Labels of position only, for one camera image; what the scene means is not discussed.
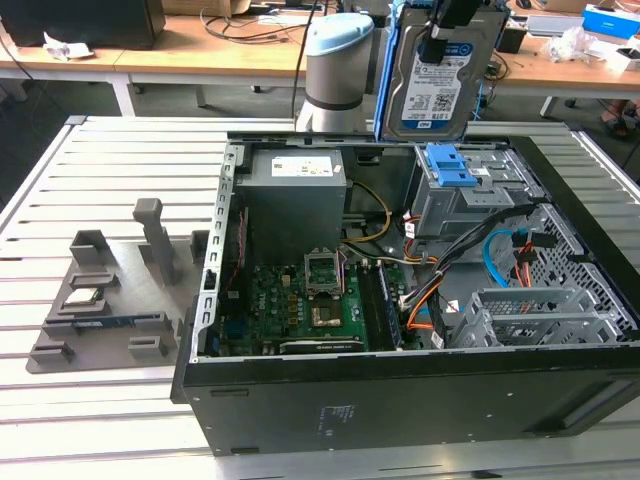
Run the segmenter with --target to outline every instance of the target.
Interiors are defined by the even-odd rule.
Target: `black cable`
[[[27,72],[27,70],[22,66],[22,63],[20,63],[16,59],[16,57],[13,56],[13,54],[11,53],[9,48],[7,48],[6,43],[4,43],[4,40],[2,39],[2,35],[0,35],[0,44],[2,45],[2,48],[4,49],[4,51],[7,52],[7,55],[9,55],[11,57],[11,60],[13,60],[13,62],[18,66],[18,68],[20,70],[22,70],[22,73],[24,73],[31,81],[33,81],[33,84],[36,86],[36,88],[38,88],[38,90],[40,90],[44,94],[44,96],[49,99],[49,101],[51,103],[53,103],[62,113],[64,113],[68,117],[69,116],[69,112],[67,112],[64,108],[62,108],[60,106],[60,104],[58,102],[56,102],[51,95],[49,95],[47,92],[45,92],[44,89],[38,84],[36,79],[33,78],[31,76],[31,74],[29,72]]]
[[[485,218],[481,223],[468,230],[466,233],[458,237],[450,246],[445,250],[445,252],[440,255],[440,258],[433,266],[433,275],[426,283],[419,285],[414,288],[411,292],[409,292],[405,296],[405,302],[410,301],[414,297],[421,297],[424,295],[428,289],[430,289],[434,284],[434,279],[441,277],[444,272],[446,272],[451,264],[460,258],[464,252],[473,248],[478,243],[480,243],[484,238],[486,238],[489,233],[501,222],[504,222],[508,218],[517,217],[520,215],[530,215],[537,208],[537,204],[535,203],[527,203],[524,205],[518,205],[511,208],[506,208],[501,210],[493,215]]]
[[[216,22],[217,20],[220,19],[224,19],[227,22],[227,25],[225,25],[225,27],[222,29],[222,31],[218,32],[216,30],[214,30],[212,27],[210,27],[210,25],[214,22]],[[209,20],[207,20],[206,22],[204,21],[204,18],[201,15],[201,20],[202,20],[202,26],[204,27],[205,31],[209,34],[212,35],[216,38],[219,38],[221,40],[226,40],[228,42],[233,42],[233,43],[240,43],[243,45],[265,45],[265,44],[272,44],[272,43],[282,43],[282,42],[286,42],[287,39],[283,38],[283,37],[278,37],[278,33],[284,32],[287,33],[290,30],[295,30],[297,28],[302,28],[301,25],[291,25],[289,27],[283,27],[283,28],[278,28],[276,30],[270,30],[268,32],[261,32],[261,33],[255,33],[252,35],[240,35],[240,36],[233,36],[233,35],[227,35],[225,32],[231,27],[231,28],[242,28],[246,25],[249,25],[251,23],[255,23],[256,20],[247,22],[246,24],[242,25],[242,26],[234,26],[232,25],[229,20],[225,17],[213,17],[210,18]]]
[[[8,100],[11,100],[11,99],[12,99],[13,95],[11,95],[11,94],[7,91],[7,89],[6,89],[6,88],[4,88],[4,86],[3,86],[2,84],[0,84],[0,89],[2,89],[2,91],[4,92],[4,94],[7,96],[7,99],[8,99]],[[14,114],[14,115],[19,115],[19,116],[21,116],[23,119],[27,120],[27,117],[26,117],[25,115],[22,115],[22,114],[21,114],[20,112],[18,112],[18,110],[15,108],[15,103],[16,103],[16,102],[15,102],[15,100],[14,100],[12,103],[13,103],[13,105],[14,105],[14,108],[13,108],[13,110],[12,110],[12,114]],[[3,117],[3,118],[5,118],[5,120],[6,120],[6,115],[5,115],[5,113],[4,113],[4,110],[2,111],[2,117]],[[31,120],[31,121],[30,121],[30,127],[31,127],[31,130],[33,130],[33,133],[35,133],[35,134],[36,134],[36,136],[37,136],[37,137],[39,137],[39,138],[40,138],[40,140],[42,140],[43,142],[49,143],[49,142],[51,141],[51,138],[47,138],[45,135],[43,135],[40,131],[38,131],[38,130],[34,127],[34,125],[33,125],[33,117],[30,117],[30,120]]]
[[[307,35],[309,34],[309,27],[311,26],[311,20],[313,19],[313,14],[316,11],[317,5],[318,5],[318,0],[313,0],[313,5],[311,6],[311,13],[309,14],[307,25],[304,27],[304,35],[302,35],[302,44],[300,45],[298,62],[296,63],[296,75],[293,78],[293,93],[291,94],[291,118],[293,119],[296,118],[296,89],[298,88],[298,78],[300,77],[300,65],[302,64],[304,47],[307,44]]]
[[[403,258],[398,258],[398,257],[394,257],[392,255],[389,255],[384,250],[382,250],[382,252],[383,252],[382,255],[376,255],[376,254],[373,254],[373,253],[365,252],[360,247],[356,247],[353,243],[349,243],[348,245],[344,244],[344,245],[345,245],[346,248],[349,248],[349,249],[353,250],[354,252],[358,253],[358,255],[360,255],[362,257],[365,257],[365,258],[370,258],[371,260],[378,260],[380,258],[382,258],[384,260],[385,258],[388,258],[388,259],[395,259],[395,260],[397,260],[399,262],[404,262],[405,261]]]
[[[636,142],[636,144],[633,146],[633,148],[629,152],[629,155],[627,155],[627,158],[622,163],[622,166],[620,167],[620,168],[622,168],[622,170],[627,168],[627,165],[629,165],[629,162],[631,161],[631,158],[633,157],[633,154],[636,153],[636,150],[638,150],[639,147],[640,147],[640,140],[638,140]]]

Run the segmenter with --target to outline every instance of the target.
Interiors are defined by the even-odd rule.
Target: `power cable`
[[[24,73],[27,78],[29,78],[29,80],[33,81],[33,84],[36,86],[36,88],[38,88],[38,90],[40,90],[42,92],[42,94],[44,94],[45,97],[47,97],[49,99],[49,101],[51,103],[53,103],[62,113],[64,113],[67,117],[69,116],[69,112],[67,112],[67,110],[65,110],[64,108],[62,108],[60,106],[60,104],[58,102],[55,101],[55,99],[49,95],[36,81],[35,78],[33,78],[31,76],[31,74],[27,71],[26,68],[24,68],[22,66],[22,63],[20,63],[16,57],[13,56],[13,54],[11,53],[11,51],[9,50],[9,48],[7,47],[7,44],[4,43],[4,40],[2,38],[2,35],[0,35],[0,45],[2,45],[2,48],[4,49],[5,52],[7,52],[7,55],[9,55],[9,57],[11,57],[11,60],[13,60],[13,62],[17,65],[17,67],[22,70],[22,73]]]
[[[311,6],[311,13],[307,20],[307,25],[304,27],[304,34],[302,35],[302,44],[300,45],[300,53],[298,53],[298,62],[296,63],[296,75],[293,78],[293,93],[291,94],[291,118],[296,118],[296,90],[298,89],[298,78],[300,77],[300,65],[302,64],[302,56],[304,55],[304,47],[307,45],[307,35],[309,34],[309,27],[313,20],[313,14],[316,11],[318,0],[313,0]]]

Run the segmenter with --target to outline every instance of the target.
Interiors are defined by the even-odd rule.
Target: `slotted aluminum surface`
[[[635,478],[640,401],[577,438],[214,459],[190,408],[168,400],[170,367],[26,372],[76,230],[142,239],[131,216],[141,196],[163,201],[174,238],[207,228],[225,132],[291,129],[289,120],[144,117],[63,128],[0,215],[0,478],[468,478],[455,472],[478,469],[529,479],[602,478],[613,469]],[[588,137],[546,123],[481,123],[471,133],[532,136],[637,259],[637,193]]]

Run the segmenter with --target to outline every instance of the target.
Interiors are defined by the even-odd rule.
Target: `wire bundle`
[[[243,239],[243,231],[244,231],[244,216],[242,212],[240,212],[240,222],[238,225],[238,263],[236,264],[236,268],[233,270],[233,274],[229,279],[229,283],[227,283],[227,288],[224,289],[224,293],[229,293],[229,288],[233,284],[238,272],[240,271],[240,267],[242,266],[242,260],[244,259],[244,239]]]
[[[283,42],[287,42],[289,39],[296,42],[295,40],[293,40],[293,38],[291,37],[291,35],[289,34],[289,32],[296,30],[298,28],[302,28],[302,25],[290,25],[287,27],[281,27],[275,30],[269,30],[266,32],[260,32],[260,33],[254,33],[251,35],[229,35],[227,34],[227,31],[230,28],[244,28],[247,25],[251,25],[254,23],[257,23],[259,21],[259,19],[253,19],[250,20],[248,22],[245,23],[241,23],[241,24],[232,24],[231,23],[231,19],[227,18],[227,17],[212,17],[208,20],[205,20],[204,18],[204,12],[206,10],[206,7],[203,8],[202,10],[200,10],[200,21],[202,22],[202,26],[204,27],[204,29],[207,31],[207,33],[209,35],[212,35],[216,38],[219,38],[221,40],[226,40],[229,42],[233,42],[233,43],[240,43],[240,44],[249,44],[249,45],[267,45],[267,44],[273,44],[273,43],[283,43]],[[225,26],[222,30],[215,30],[212,25],[217,22],[218,20],[224,20],[225,21]],[[278,34],[279,33],[285,33],[287,35],[287,37],[281,37]]]
[[[489,100],[487,101],[487,107],[491,105],[493,101],[496,99],[495,88],[498,85],[498,82],[500,80],[504,80],[507,77],[507,75],[511,73],[511,68],[509,67],[509,63],[505,60],[505,58],[502,55],[500,55],[498,52],[493,52],[493,55],[495,55],[498,58],[503,68],[500,69],[500,73],[498,73],[498,75],[484,76],[485,80],[491,82],[491,86],[489,87],[490,94],[489,94]]]
[[[528,203],[525,205],[518,205],[504,209],[500,212],[494,213],[487,217],[482,223],[479,223],[471,230],[467,231],[460,237],[458,237],[445,252],[440,256],[438,261],[434,264],[432,269],[432,275],[427,282],[419,285],[407,295],[402,297],[402,303],[410,305],[419,298],[418,302],[413,307],[407,326],[409,329],[415,328],[435,328],[435,324],[443,325],[442,315],[440,307],[438,305],[437,293],[438,287],[442,284],[443,278],[447,270],[451,267],[453,262],[458,260],[467,250],[478,245],[484,238],[486,238],[491,231],[501,222],[511,217],[517,217],[521,215],[530,215],[537,208],[537,204]],[[415,323],[415,318],[418,315],[420,307],[427,302],[429,307],[429,313],[431,315],[431,326],[427,324]]]
[[[420,220],[421,218],[422,217],[420,215],[413,215],[412,217],[409,217],[406,220],[404,220],[403,223],[405,223],[405,224],[413,223],[413,222],[416,222],[416,221]],[[405,245],[404,245],[404,259],[409,261],[409,262],[422,263],[422,257],[414,257],[409,252],[409,249],[411,248],[411,245],[413,245],[413,243],[414,243],[414,239],[413,238],[410,238],[409,240],[407,240],[407,243],[405,243]],[[436,257],[427,257],[427,262],[426,263],[435,263],[437,261],[438,261],[438,259]]]
[[[529,253],[533,251],[533,243],[527,242],[524,247],[520,249],[520,253]],[[520,259],[516,260],[516,278],[521,287],[531,287],[531,273],[529,272],[529,262],[520,263]]]

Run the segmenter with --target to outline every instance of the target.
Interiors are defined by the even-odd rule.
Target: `hard drive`
[[[429,15],[428,9],[405,6],[389,37],[375,116],[379,140],[446,142],[462,137],[484,77],[482,66],[491,60],[508,13],[481,7],[468,26],[453,30],[438,65],[419,59]]]

